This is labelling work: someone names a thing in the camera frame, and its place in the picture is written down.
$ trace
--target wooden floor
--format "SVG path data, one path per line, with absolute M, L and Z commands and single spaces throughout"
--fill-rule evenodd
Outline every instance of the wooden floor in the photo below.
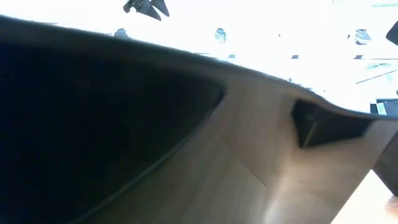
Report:
M 365 177 L 332 224 L 398 223 L 398 197 L 373 172 Z

